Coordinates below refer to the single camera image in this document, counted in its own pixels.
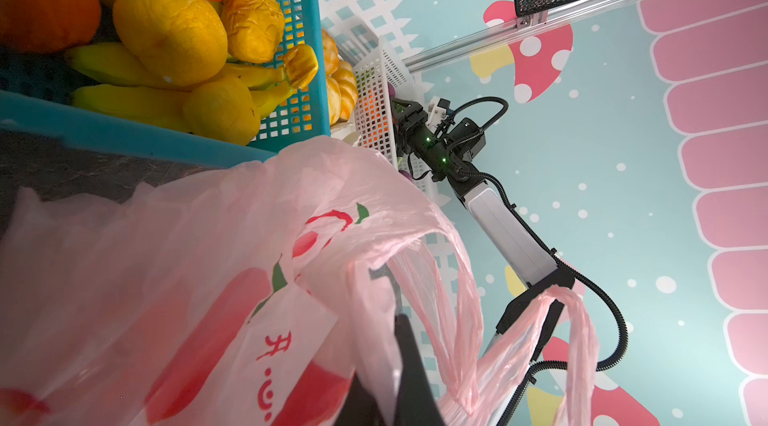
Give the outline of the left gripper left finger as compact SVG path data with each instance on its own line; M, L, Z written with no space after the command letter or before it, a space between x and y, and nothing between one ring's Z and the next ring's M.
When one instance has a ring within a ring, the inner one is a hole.
M384 418L379 411L373 396L363 387L355 375L333 423L334 426L385 426Z

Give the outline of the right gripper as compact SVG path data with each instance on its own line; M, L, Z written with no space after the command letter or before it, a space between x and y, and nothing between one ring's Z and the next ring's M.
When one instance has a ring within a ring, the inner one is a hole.
M417 157L427 166L421 177L430 173L433 177L455 177L456 164L443 138L448 127L455 123L450 102L438 100L437 109L445 115L438 121L436 130L428 126L429 113L419 102L393 98L391 109L396 149L405 159L408 173L416 177L413 158Z

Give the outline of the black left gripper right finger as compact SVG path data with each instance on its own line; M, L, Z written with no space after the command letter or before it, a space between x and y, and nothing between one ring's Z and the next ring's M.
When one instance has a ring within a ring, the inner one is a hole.
M402 358L402 374L394 424L398 426L444 426L433 398L409 317L395 317L395 336Z

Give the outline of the pink plastic grocery bag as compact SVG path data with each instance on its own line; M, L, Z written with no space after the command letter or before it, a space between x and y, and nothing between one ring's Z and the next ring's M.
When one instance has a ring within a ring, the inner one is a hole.
M382 155L330 137L122 202L21 188L1 240L1 421L323 425L359 381L392 424L397 292L432 343L449 425L489 421L563 303L554 421L592 422L599 346L582 299L547 288L484 351L454 224Z

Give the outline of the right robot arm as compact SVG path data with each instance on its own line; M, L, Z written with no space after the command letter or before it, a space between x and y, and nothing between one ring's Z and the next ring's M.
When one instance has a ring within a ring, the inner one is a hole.
M591 290L608 307L618 328L618 343L608 358L596 364L594 388L591 396L590 419L592 425L608 425L604 422L617 417L608 412L618 411L624 404L620 399L618 387L608 383L603 372L615 367L624 357L629 343L629 333L624 316L612 298L592 280L566 264L557 256L557 251L548 246L522 219L516 206L506 195L501 182L490 173L481 172L472 159L484 148L485 132L492 123L506 114L509 104L503 98L482 96L471 100L456 110L449 108L448 100L425 109L413 100L390 98L391 125L394 135L393 148L401 159L407 160L408 170L402 171L413 181L420 181L431 175L431 180L438 182L447 178L453 192L461 204L480 225L483 232L501 252L512 272L523 285L522 293L507 305L499 320L495 335L488 344L484 356L501 340L513 325L520 323L524 310L535 296L548 287L561 286L575 291L576 286ZM482 126L471 118L464 118L458 124L459 112L477 106L483 102L500 105L500 110ZM426 170L418 177L414 176L412 158L414 155L425 164ZM565 372L567 362L553 356L554 347L547 346L553 336L555 326L566 307L560 301L554 301L547 311L547 316L540 328L536 346L532 352L530 366L513 394L499 403L489 417L490 425L507 425L513 413L522 401L524 393L530 387L533 397L535 376L543 371ZM437 419L437 403L428 399L427 379L422 360L417 359L415 346L405 350L405 377L398 393L395 425L446 425L443 419Z

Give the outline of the white plastic vegetable basket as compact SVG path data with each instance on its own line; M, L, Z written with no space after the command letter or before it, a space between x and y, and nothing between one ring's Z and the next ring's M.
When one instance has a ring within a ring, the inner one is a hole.
M396 152L391 119L389 86L402 100L414 100L427 107L427 92L432 84L422 82L421 74L412 76L403 60L387 42L382 42L353 68L358 88L354 109L358 145L377 150L397 169L409 172L405 160Z

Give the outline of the small striped bread roll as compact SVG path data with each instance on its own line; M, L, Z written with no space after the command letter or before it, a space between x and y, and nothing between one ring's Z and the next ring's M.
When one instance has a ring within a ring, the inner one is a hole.
M334 39L322 30L324 66L330 125L350 120L358 102L356 77L349 62L341 59Z

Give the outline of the yellow lemon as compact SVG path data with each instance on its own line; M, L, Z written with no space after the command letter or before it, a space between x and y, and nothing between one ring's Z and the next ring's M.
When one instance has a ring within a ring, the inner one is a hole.
M116 0L112 18L122 44L166 84L200 84L227 60L226 31L207 0Z

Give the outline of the banana bunch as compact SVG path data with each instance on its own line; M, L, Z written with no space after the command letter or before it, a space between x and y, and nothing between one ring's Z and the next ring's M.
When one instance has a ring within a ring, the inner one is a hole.
M116 0L102 0L113 8ZM261 120L304 92L319 72L315 50L288 36L282 0L207 0L228 38L219 74L193 86L152 76L121 42L75 46L65 60L90 79L74 106L125 119L244 144Z

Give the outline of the teal plastic fruit basket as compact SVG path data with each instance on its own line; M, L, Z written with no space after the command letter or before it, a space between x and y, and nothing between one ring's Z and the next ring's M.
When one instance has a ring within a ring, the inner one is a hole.
M229 167L330 130L317 0L1 0L1 135Z

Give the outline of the orange tangerine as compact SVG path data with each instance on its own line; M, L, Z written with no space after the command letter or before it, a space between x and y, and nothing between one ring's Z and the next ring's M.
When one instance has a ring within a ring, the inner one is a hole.
M55 54L93 40L99 0L1 0L1 44L22 54Z

